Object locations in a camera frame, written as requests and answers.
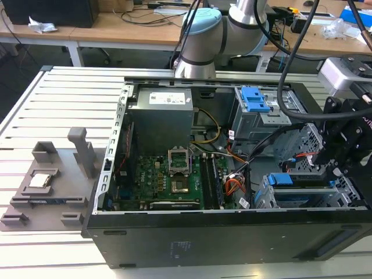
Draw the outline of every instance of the green circuit board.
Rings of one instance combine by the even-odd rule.
[[[194,157],[191,161],[191,174],[185,178],[188,192],[172,192],[171,184],[174,178],[170,177],[168,172],[168,157],[167,156],[146,156],[139,159],[135,174],[134,195],[140,200],[172,200],[172,201],[202,201],[202,187],[199,173],[199,158]],[[185,166],[183,158],[173,158],[175,167]]]
[[[172,166],[185,167],[185,158],[172,156]],[[170,176],[168,156],[140,156],[130,199],[119,201],[121,210],[138,210],[139,202],[149,204],[160,201],[197,202],[203,210],[199,156],[191,156],[189,166],[189,176]],[[223,176],[228,172],[226,159],[217,157],[216,166],[222,185]]]

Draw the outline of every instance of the black computer tower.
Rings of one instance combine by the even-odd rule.
[[[98,0],[3,0],[13,24],[28,24],[28,17],[58,26],[92,27],[99,9]]]

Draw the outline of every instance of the motherboard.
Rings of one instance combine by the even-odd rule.
[[[140,156],[134,185],[118,185],[116,203],[120,210],[204,210],[234,208],[223,187],[228,174],[224,156],[191,155],[188,174],[172,173],[186,167],[185,157]]]

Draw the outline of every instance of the desk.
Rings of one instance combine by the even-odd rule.
[[[270,6],[293,6],[300,10],[310,10],[304,7],[304,0],[269,0]],[[327,7],[328,12],[339,16],[346,5],[345,1],[322,0],[322,5]],[[372,8],[370,5],[356,3],[358,8]],[[325,12],[323,6],[318,7],[319,11]],[[131,13],[133,16],[141,16],[149,13],[148,10],[137,10]],[[161,15],[149,15],[136,21],[150,21],[160,19]],[[180,25],[181,18],[172,19],[173,22]],[[84,62],[79,47],[101,47],[101,48],[122,48],[122,49],[148,49],[158,51],[172,51],[176,45],[180,28],[175,25],[161,27],[143,27],[123,22],[113,13],[100,13],[93,28],[74,28],[58,27],[54,33],[38,34],[27,26],[13,26],[10,24],[13,32],[25,44],[44,44],[44,45],[61,45],[68,47],[74,66],[83,66]],[[347,38],[344,40],[325,40],[320,35],[320,26],[310,26],[305,40],[299,48],[299,53],[323,56],[339,55],[343,53],[369,53],[365,44],[358,40]],[[298,34],[290,32],[286,28],[284,37],[293,46]],[[0,21],[0,42],[17,42]],[[260,53],[260,62],[257,71],[266,71],[269,58],[276,51],[276,47],[268,43],[263,52]]]
[[[106,146],[111,131],[107,122],[114,119],[124,76],[171,77],[172,72],[54,67],[37,74],[0,125],[0,216],[31,165],[37,141],[71,148],[66,136],[79,123],[88,127],[94,148]],[[217,78],[277,82],[280,75],[218,71]],[[328,96],[315,75],[289,74],[287,81],[304,83],[320,106]],[[361,279],[372,277],[371,251],[368,237],[326,262],[111,270],[93,241],[79,231],[0,232],[0,278]]]

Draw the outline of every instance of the floor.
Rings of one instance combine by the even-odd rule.
[[[37,61],[38,65],[26,54],[24,48]],[[58,46],[25,45],[17,46],[19,55],[5,55],[0,59],[0,122],[17,102],[19,96],[27,88],[42,65],[71,66],[68,52],[62,52]],[[140,51],[135,49],[106,49],[110,54],[111,64],[105,65],[104,55],[97,49],[83,49],[83,58],[87,67],[128,67],[165,69],[169,63],[169,51]],[[256,57],[233,60],[226,67],[220,66],[216,59],[216,69],[226,71],[255,71],[258,59]],[[280,72],[278,63],[269,64],[269,72]],[[291,67],[292,73],[316,73],[317,62],[295,61]]]

